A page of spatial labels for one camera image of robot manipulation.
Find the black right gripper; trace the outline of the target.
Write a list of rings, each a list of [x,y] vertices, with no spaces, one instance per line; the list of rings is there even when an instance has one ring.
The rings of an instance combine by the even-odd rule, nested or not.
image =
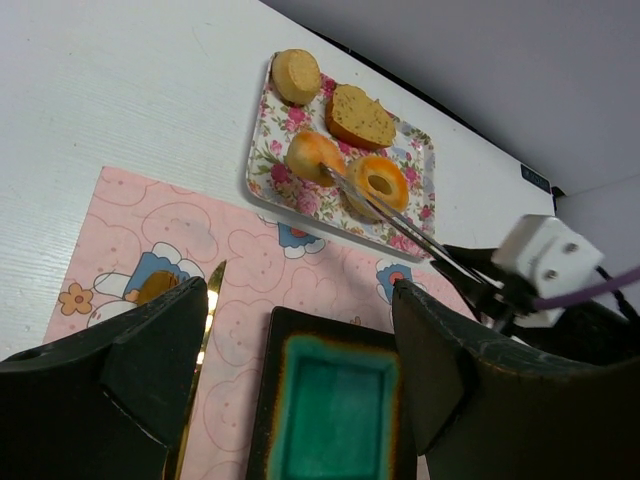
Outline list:
[[[592,365],[609,365],[639,356],[639,314],[622,292],[613,292],[618,309],[594,300],[560,311],[552,326],[533,326],[537,291],[529,281],[493,264],[492,249],[446,245],[432,266],[458,291],[476,320],[488,318],[492,329],[516,336],[550,354]]]

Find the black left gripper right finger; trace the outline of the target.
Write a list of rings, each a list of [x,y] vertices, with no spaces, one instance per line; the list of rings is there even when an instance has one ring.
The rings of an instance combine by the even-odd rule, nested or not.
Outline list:
[[[412,282],[393,291],[417,452],[434,479],[635,479],[639,361],[597,366],[516,342]]]

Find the steel tongs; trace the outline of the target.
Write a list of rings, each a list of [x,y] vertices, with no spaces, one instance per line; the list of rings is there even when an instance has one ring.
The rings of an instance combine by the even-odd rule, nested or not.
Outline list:
[[[324,163],[320,164],[320,169],[328,174],[346,194],[349,194],[359,203],[365,205],[371,212],[374,212],[380,219],[383,219],[396,230],[400,231],[405,237],[409,238],[435,260],[445,261],[479,283],[490,285],[490,283],[479,274],[457,263],[442,245],[412,224],[408,218],[394,210],[381,198],[374,194],[369,194],[361,187],[352,184],[345,176],[339,174],[335,169]]]

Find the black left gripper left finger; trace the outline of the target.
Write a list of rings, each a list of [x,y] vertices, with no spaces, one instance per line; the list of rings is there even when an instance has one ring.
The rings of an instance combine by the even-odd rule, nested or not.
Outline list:
[[[181,442],[206,282],[1,363],[4,479],[159,479]]]

